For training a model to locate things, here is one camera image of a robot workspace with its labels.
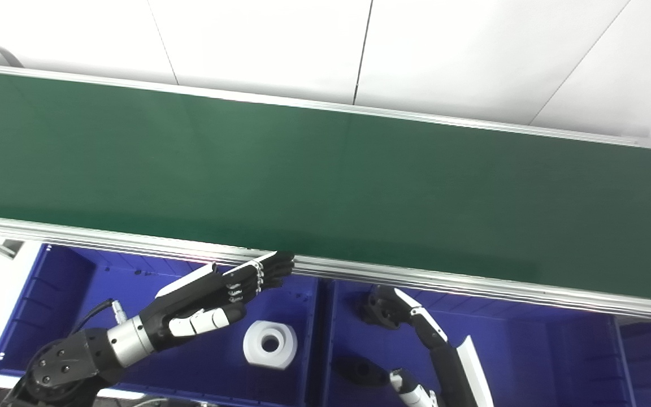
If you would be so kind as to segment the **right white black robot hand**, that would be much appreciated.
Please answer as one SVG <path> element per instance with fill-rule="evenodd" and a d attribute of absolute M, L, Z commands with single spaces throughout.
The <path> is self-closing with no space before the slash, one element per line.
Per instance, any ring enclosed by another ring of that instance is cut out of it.
<path fill-rule="evenodd" d="M 405 291 L 378 285 L 367 299 L 366 309 L 374 323 L 397 330 L 402 324 L 414 329 L 421 344 L 428 350 L 436 372 L 440 392 L 429 389 L 404 368 L 390 371 L 390 385 L 406 406 L 494 406 L 472 337 L 459 345 L 450 342 L 431 313 Z"/>

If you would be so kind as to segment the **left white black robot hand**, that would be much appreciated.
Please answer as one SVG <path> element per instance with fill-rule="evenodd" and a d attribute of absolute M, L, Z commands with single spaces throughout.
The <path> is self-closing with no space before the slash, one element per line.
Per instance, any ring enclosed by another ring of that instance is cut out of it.
<path fill-rule="evenodd" d="M 160 289 L 139 314 L 138 329 L 154 352 L 188 342 L 191 337 L 240 321 L 246 304 L 267 289 L 279 288 L 290 276 L 292 252 L 271 252 L 222 271 L 208 263 Z"/>

